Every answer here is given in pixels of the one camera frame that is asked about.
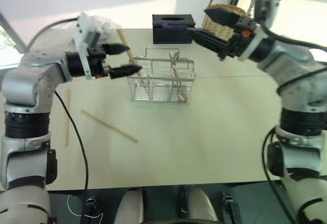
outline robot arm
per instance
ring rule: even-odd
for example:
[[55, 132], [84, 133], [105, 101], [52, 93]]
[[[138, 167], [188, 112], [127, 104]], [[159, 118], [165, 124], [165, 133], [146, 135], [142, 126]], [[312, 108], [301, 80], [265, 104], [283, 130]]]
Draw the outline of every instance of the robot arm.
[[313, 59], [309, 48], [265, 34], [278, 1], [256, 0], [254, 20], [219, 8], [207, 9], [213, 21], [234, 29], [228, 42], [204, 30], [189, 32], [196, 43], [216, 52], [221, 60], [227, 55], [240, 61], [249, 58], [279, 84], [283, 109], [275, 128], [277, 142], [267, 149], [268, 169], [281, 177], [298, 223], [327, 223], [327, 182], [319, 178], [324, 162], [327, 73], [311, 75], [325, 66]]
[[19, 66], [3, 79], [6, 132], [0, 180], [6, 191], [0, 195], [0, 223], [54, 223], [45, 186], [57, 177], [56, 151], [51, 149], [49, 132], [56, 87], [73, 77], [89, 74], [113, 79], [141, 69], [135, 65], [111, 68], [105, 62], [106, 55], [119, 54], [128, 47], [98, 45], [98, 34], [85, 23], [85, 17], [81, 15], [78, 21], [78, 30], [84, 27], [86, 33], [86, 38], [76, 41], [78, 52], [26, 53]]

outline wire basket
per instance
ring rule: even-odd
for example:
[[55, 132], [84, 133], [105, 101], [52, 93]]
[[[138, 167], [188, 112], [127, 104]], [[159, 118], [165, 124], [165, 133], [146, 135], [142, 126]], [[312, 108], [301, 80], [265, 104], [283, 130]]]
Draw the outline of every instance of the wire basket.
[[[174, 50], [169, 59], [147, 57], [149, 49]], [[179, 49], [146, 48], [144, 56], [134, 58], [142, 66], [139, 74], [127, 77], [132, 100], [178, 102], [189, 104], [192, 85], [195, 81], [195, 63], [179, 58]]]

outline wooden chopstick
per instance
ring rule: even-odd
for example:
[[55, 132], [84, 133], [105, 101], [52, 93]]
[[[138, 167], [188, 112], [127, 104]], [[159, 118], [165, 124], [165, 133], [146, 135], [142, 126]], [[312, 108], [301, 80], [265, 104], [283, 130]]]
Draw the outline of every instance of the wooden chopstick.
[[[120, 38], [121, 41], [122, 41], [122, 44], [128, 46], [128, 44], [127, 44], [127, 40], [126, 40], [126, 38], [125, 38], [125, 35], [124, 35], [123, 30], [122, 30], [121, 28], [118, 28], [118, 29], [117, 29], [117, 33], [118, 33], [118, 35], [119, 35], [119, 38]], [[129, 57], [129, 61], [131, 62], [131, 64], [136, 64], [136, 61], [135, 61], [135, 59], [134, 59], [134, 57], [133, 57], [133, 55], [132, 55], [131, 50], [129, 49], [129, 50], [127, 50], [126, 52], [127, 52], [127, 55], [128, 55], [128, 57]], [[138, 73], [136, 73], [136, 74], [137, 74], [139, 77], [142, 76], [140, 72], [138, 72]], [[143, 84], [143, 87], [145, 87], [146, 84], [145, 84], [144, 80], [141, 80], [141, 79], [140, 79], [140, 82], [141, 82], [141, 84]]]
[[88, 115], [89, 117], [95, 119], [95, 120], [98, 121], [99, 123], [102, 123], [103, 125], [105, 125], [105, 126], [107, 126], [107, 127], [109, 127], [109, 128], [112, 128], [112, 129], [116, 130], [117, 132], [121, 133], [122, 135], [124, 135], [124, 136], [130, 138], [131, 140], [133, 140], [133, 141], [135, 141], [135, 142], [138, 142], [138, 139], [137, 139], [137, 138], [135, 138], [135, 137], [133, 137], [133, 136], [127, 134], [126, 132], [122, 131], [120, 128], [117, 128], [116, 126], [112, 125], [111, 123], [107, 123], [107, 122], [105, 122], [105, 121], [100, 120], [99, 118], [97, 118], [96, 116], [92, 115], [91, 113], [89, 113], [89, 112], [86, 111], [86, 110], [81, 109], [81, 111], [82, 111], [84, 114]]

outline wicker basket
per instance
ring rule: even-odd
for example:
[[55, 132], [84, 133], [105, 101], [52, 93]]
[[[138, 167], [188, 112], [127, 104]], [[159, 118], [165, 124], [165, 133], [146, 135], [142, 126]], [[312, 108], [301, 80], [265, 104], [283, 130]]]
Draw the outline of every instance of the wicker basket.
[[[217, 7], [222, 7], [240, 16], [245, 16], [246, 14], [246, 12], [242, 8], [233, 5], [228, 5], [228, 4], [214, 4], [209, 6], [208, 8], [217, 8]], [[223, 39], [225, 41], [228, 41], [233, 36], [233, 28], [228, 26], [222, 26], [220, 24], [213, 22], [207, 15], [204, 17], [202, 28], [204, 28], [205, 30], [209, 31], [210, 33], [214, 34], [218, 38]]]
[[[229, 4], [212, 4], [212, 0], [210, 0], [208, 8], [222, 7], [240, 16], [245, 16], [246, 14], [250, 15], [253, 6], [254, 6], [254, 0], [251, 0], [249, 8], [247, 12], [245, 12], [242, 8]], [[209, 31], [210, 33], [214, 34], [215, 36], [225, 41], [228, 41], [233, 36], [232, 28], [228, 26], [222, 26], [220, 24], [213, 22], [207, 15], [204, 17], [202, 28], [204, 28], [205, 30]]]

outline black tissue box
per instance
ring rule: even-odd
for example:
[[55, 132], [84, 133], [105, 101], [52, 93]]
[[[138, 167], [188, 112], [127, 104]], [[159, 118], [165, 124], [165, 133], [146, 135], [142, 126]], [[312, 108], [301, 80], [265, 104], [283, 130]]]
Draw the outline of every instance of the black tissue box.
[[153, 43], [192, 43], [187, 28], [194, 28], [190, 14], [152, 14]]

